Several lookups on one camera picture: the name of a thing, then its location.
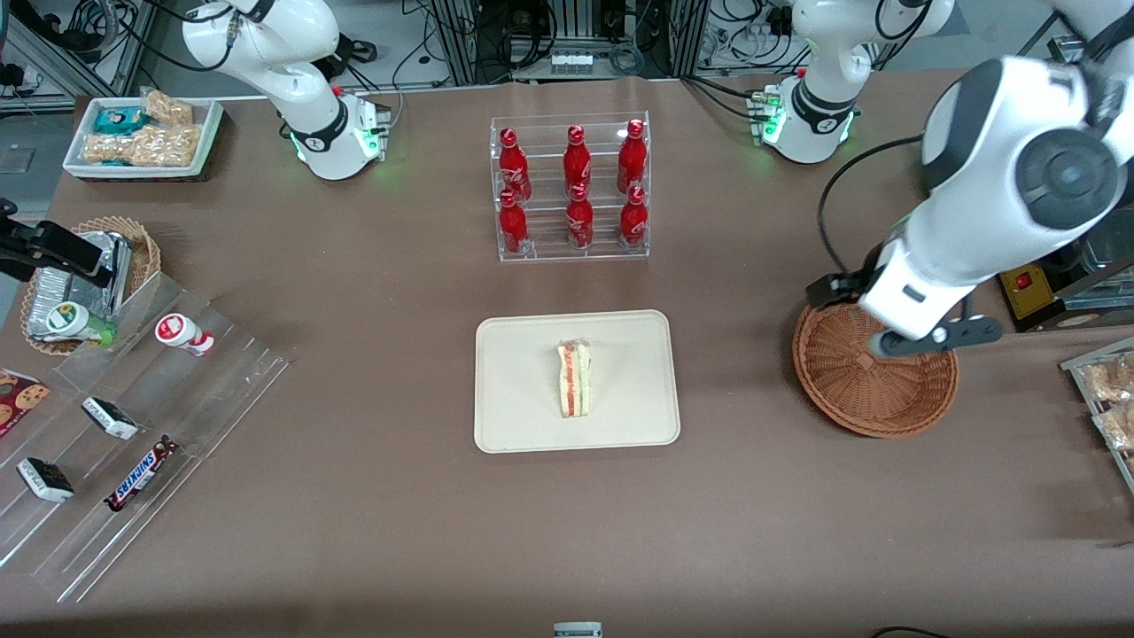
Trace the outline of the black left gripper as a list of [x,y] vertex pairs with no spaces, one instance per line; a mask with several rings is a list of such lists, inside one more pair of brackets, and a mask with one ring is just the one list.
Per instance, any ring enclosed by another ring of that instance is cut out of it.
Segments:
[[827,308],[858,303],[875,284],[875,280],[882,277],[883,271],[885,265],[863,265],[853,272],[843,272],[839,277],[820,277],[806,287],[807,307]]

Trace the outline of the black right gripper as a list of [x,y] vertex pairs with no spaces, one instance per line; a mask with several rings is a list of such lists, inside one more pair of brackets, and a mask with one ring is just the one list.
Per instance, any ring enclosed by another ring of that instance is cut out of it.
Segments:
[[11,199],[1,198],[1,271],[5,275],[28,283],[37,269],[53,267],[98,288],[111,283],[113,274],[102,266],[100,247],[56,222],[43,221],[32,227],[14,221],[12,214],[17,211]]

